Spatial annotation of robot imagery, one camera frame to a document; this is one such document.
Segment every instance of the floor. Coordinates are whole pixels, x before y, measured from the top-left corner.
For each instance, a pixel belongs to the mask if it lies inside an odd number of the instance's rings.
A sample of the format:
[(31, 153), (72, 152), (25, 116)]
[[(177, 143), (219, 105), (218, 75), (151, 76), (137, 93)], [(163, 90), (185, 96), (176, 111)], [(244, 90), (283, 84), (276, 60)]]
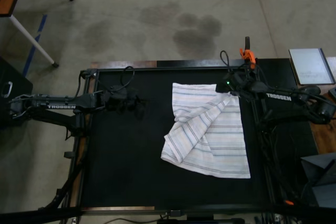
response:
[[(244, 37), (258, 58), (288, 58), (290, 48), (336, 51), (334, 0), (18, 0), (15, 17), (60, 64), (37, 51), (27, 78), (35, 93), (74, 94), (80, 70), (114, 60), (239, 58)], [(43, 15), (47, 15), (38, 33)], [(0, 19), (0, 55), (22, 72), (31, 44)], [(0, 211), (34, 210), (68, 176), (65, 129), (30, 121), (0, 132)], [(105, 218), (86, 217), (82, 223)]]

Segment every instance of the orange clamp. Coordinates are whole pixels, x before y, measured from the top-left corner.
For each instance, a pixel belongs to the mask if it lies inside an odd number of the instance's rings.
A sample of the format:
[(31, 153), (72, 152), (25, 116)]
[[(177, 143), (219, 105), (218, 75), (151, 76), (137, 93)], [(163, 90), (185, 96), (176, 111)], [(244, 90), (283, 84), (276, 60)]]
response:
[(251, 69), (255, 69), (256, 67), (256, 58), (254, 57), (254, 53), (250, 50), (250, 38), (245, 37), (245, 50), (242, 48), (239, 50), (240, 55), (244, 60), (249, 60), (251, 64)]
[(294, 206), (294, 202), (293, 201), (290, 201), (290, 200), (285, 200), (285, 203), (290, 205), (290, 206)]

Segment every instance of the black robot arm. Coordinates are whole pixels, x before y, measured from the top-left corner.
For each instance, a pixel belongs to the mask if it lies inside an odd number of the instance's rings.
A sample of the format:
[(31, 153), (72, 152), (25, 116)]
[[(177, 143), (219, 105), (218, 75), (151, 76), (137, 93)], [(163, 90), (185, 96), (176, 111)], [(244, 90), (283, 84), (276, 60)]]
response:
[(267, 111), (260, 120), (261, 127), (272, 127), (282, 122), (310, 121), (315, 124), (327, 124), (332, 119), (336, 105), (324, 96), (317, 86), (305, 86), (300, 89), (274, 88), (259, 81), (255, 72), (241, 73), (229, 71), (216, 86), (219, 93), (230, 92), (248, 101), (259, 99), (278, 99), (293, 103), (289, 111)]
[[(87, 70), (81, 71), (79, 78), (85, 77), (86, 74)], [(74, 97), (46, 94), (20, 95), (9, 101), (7, 105), (7, 121), (11, 124), (13, 121), (34, 119), (65, 126), (72, 136), (77, 136), (85, 134), (85, 114), (101, 110), (122, 113), (127, 109), (133, 110), (138, 119), (142, 118), (143, 101), (139, 99), (136, 90), (128, 88), (127, 85), (111, 86), (105, 90), (80, 96), (78, 91), (79, 88)], [(67, 116), (54, 110), (73, 110), (74, 115)]]

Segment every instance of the white towel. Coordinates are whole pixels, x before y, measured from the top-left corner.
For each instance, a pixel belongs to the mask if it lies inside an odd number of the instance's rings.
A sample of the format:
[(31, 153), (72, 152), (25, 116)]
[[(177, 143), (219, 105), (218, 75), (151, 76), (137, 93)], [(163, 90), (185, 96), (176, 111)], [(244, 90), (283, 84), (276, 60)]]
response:
[(161, 159), (219, 178), (250, 178), (239, 99), (216, 85), (173, 84), (175, 124)]

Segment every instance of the wet spot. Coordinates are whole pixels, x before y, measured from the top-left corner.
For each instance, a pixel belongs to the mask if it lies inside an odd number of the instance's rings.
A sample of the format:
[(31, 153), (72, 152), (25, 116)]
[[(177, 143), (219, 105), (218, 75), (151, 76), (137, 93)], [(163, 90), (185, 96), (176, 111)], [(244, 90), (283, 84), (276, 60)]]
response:
[(173, 41), (179, 54), (190, 59), (211, 58), (216, 49), (211, 36), (195, 29), (177, 31), (173, 36)]
[(182, 27), (194, 27), (198, 23), (198, 18), (195, 14), (184, 13), (178, 18), (178, 24)]
[(144, 33), (128, 34), (127, 36), (130, 44), (139, 52), (143, 57), (145, 57), (144, 45), (146, 43), (147, 37)]
[(129, 34), (128, 39), (133, 47), (136, 49), (142, 49), (147, 40), (144, 33)]
[(83, 46), (86, 51), (92, 54), (105, 52), (114, 46), (110, 36), (111, 21), (102, 20), (89, 25), (82, 38)]
[(214, 38), (221, 34), (222, 23), (211, 15), (198, 19), (194, 14), (182, 14), (178, 23), (182, 27), (195, 27), (177, 31), (173, 35), (179, 54), (189, 59), (213, 58), (216, 51)]
[(197, 27), (209, 36), (219, 36), (222, 32), (222, 23), (211, 15), (201, 18)]
[(147, 7), (140, 12), (139, 21), (150, 25), (163, 25), (170, 22), (181, 8), (178, 3)]

